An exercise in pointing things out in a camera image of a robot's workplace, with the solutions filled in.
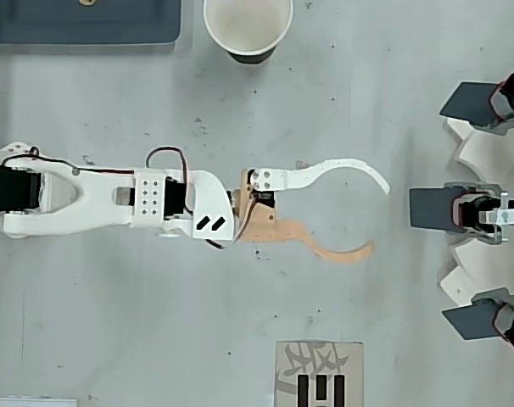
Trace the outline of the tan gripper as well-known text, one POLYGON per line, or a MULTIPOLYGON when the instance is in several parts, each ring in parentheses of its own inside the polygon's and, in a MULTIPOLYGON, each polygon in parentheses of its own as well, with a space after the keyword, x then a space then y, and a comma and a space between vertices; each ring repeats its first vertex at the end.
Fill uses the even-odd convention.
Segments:
POLYGON ((295 219, 277 217, 274 192, 309 187, 329 171, 358 170, 370 176, 385 195, 390 185, 372 166, 359 159, 327 159, 301 170, 261 168, 244 169, 240 187, 232 191, 232 211, 238 220, 235 240, 252 243, 279 243, 299 240, 318 257, 337 263, 353 263, 368 258, 374 251, 374 242, 368 241, 348 251, 333 251, 321 246, 304 225, 295 219))

